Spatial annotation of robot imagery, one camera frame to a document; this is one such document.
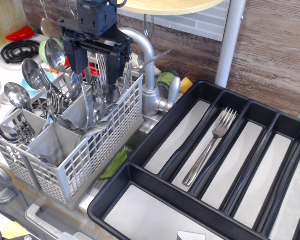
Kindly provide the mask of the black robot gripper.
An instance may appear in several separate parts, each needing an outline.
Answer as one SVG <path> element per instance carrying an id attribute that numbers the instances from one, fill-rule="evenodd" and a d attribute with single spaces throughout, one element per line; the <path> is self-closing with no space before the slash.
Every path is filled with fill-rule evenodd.
<path id="1" fill-rule="evenodd" d="M 133 40 L 117 27 L 118 9 L 124 0 L 78 0 L 77 17 L 59 18 L 61 39 L 71 69 L 81 74 L 89 65 L 88 52 L 106 55 L 107 83 L 115 85 L 123 75 Z"/>

